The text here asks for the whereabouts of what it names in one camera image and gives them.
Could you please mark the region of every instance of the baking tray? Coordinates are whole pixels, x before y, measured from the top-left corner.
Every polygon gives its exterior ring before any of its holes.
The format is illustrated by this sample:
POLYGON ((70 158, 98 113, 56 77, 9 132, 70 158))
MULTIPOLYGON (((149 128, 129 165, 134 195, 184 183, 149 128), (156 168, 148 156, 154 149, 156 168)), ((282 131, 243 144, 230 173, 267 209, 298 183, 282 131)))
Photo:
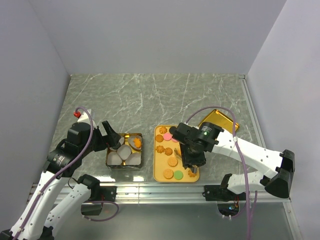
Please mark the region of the baking tray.
POLYGON ((194 183, 196 182, 200 177, 200 170, 197 169, 197 173, 194 177, 189 176, 189 168, 184 169, 182 166, 182 160, 179 154, 175 153, 175 149, 177 149, 178 152, 180 152, 180 145, 179 142, 173 142, 172 140, 166 141, 163 140, 162 142, 156 141, 157 135, 164 135, 163 133, 160 133, 160 128, 165 127, 167 129, 167 133, 169 133, 169 128, 173 127, 174 125, 158 125, 154 129, 154 155, 153 155, 153 177, 157 182, 162 183, 194 183), (159 153, 156 151, 157 146, 163 146, 164 148, 171 148, 173 153, 171 155, 166 155, 164 152, 159 153), (176 166, 169 166, 168 159, 171 157, 177 158, 177 165, 176 166), (173 172, 175 171, 181 171, 183 173, 183 178, 180 180, 175 179, 175 177, 172 177, 171 179, 167 179, 164 177, 164 171, 166 169, 170 169, 173 172))
POLYGON ((143 148, 143 137, 142 137, 142 134, 141 133, 118 133, 120 136, 124 137, 124 142, 122 145, 128 145, 130 148, 131 148, 131 154, 134 154, 134 153, 140 153, 141 155, 141 162, 139 165, 126 165, 126 160, 122 160, 122 163, 121 165, 110 165, 108 164, 108 155, 111 153, 111 152, 115 152, 115 151, 112 151, 109 147, 106 151, 106 156, 105 156, 105 165, 110 168, 110 169, 140 169, 142 167, 142 164, 143 164, 143 157, 142 157, 142 148, 143 148), (128 142, 128 139, 129 137, 134 137, 134 136, 139 136, 141 138, 141 148, 140 150, 138 149, 135 149, 133 148, 129 142, 128 142))
MULTIPOLYGON (((223 129, 227 130, 228 132, 232 133, 232 126, 234 121, 230 117, 225 115, 223 112, 219 111, 218 109, 214 109, 207 116, 205 116, 198 126, 200 127, 203 122, 209 122, 209 123, 218 125, 223 129)), ((237 131, 238 128, 239 128, 239 123, 236 122, 235 131, 237 131)))

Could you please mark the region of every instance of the pink cookie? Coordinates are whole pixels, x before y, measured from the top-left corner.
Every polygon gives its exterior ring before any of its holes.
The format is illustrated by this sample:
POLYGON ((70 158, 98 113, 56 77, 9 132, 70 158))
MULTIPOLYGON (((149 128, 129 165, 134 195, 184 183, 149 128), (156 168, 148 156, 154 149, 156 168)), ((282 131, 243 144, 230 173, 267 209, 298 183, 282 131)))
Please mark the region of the pink cookie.
POLYGON ((166 141, 170 141, 172 138, 171 134, 169 132, 163 134, 163 139, 166 141))

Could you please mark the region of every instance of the gray floor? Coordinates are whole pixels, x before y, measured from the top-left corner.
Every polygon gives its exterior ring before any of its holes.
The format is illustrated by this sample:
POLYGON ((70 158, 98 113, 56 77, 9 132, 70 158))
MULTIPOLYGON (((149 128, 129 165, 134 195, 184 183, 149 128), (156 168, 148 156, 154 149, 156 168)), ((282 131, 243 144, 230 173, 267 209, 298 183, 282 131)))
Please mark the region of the gray floor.
MULTIPOLYGON (((104 206, 96 219, 110 216, 114 206, 104 206)), ((293 240, 282 203, 257 204, 252 240, 293 240)), ((129 204, 107 222, 72 215, 56 240, 244 240, 246 214, 222 219, 216 204, 129 204)))
MULTIPOLYGON (((66 93, 51 150, 66 137, 76 121, 77 106, 95 111, 95 122, 108 120, 116 132, 142 133, 143 167, 108 169, 106 152, 89 154, 74 177, 90 174, 102 182, 155 182, 153 178, 154 128, 177 125, 199 108, 231 108, 240 124, 238 136, 257 144, 241 81, 236 74, 75 74, 66 93)), ((209 110, 190 121, 198 125, 209 110)), ((228 173, 242 173, 241 163, 229 157, 206 154, 199 182, 219 183, 228 173)))

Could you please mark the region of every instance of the tabletop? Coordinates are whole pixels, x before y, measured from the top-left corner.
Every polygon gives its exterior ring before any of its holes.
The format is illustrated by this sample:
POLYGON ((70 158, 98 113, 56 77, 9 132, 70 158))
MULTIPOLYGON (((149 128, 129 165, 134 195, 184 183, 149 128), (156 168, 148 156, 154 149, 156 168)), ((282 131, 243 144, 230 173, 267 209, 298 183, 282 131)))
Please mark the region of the tabletop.
MULTIPOLYGON (((101 182, 156 182, 153 177, 154 129, 158 125, 178 125, 200 108, 216 105, 230 108, 240 127, 237 135, 258 144, 254 125, 237 74, 73 74, 66 92, 50 150, 65 138, 77 121, 73 112, 83 106, 95 113, 95 123, 108 120, 118 133, 141 133, 142 168, 109 169, 106 151, 92 152, 73 174, 89 174, 101 182)), ((205 110, 190 120, 197 126, 210 112, 205 110)), ((225 174, 242 174, 242 164, 227 156, 206 153, 198 183, 219 183, 225 174)))

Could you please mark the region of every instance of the wall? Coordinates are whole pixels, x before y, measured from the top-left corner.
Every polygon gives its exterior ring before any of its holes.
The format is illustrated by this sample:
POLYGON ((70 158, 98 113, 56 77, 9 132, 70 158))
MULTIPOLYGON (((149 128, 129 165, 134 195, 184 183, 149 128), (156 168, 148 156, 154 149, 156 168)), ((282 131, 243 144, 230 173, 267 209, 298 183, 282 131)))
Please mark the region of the wall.
POLYGON ((5 230, 26 207, 69 83, 27 0, 1 1, 0 73, 0 230, 5 230))
POLYGON ((286 0, 29 0, 73 73, 248 73, 286 0))
POLYGON ((304 239, 319 239, 320 1, 288 0, 248 86, 268 147, 295 152, 291 197, 304 239))

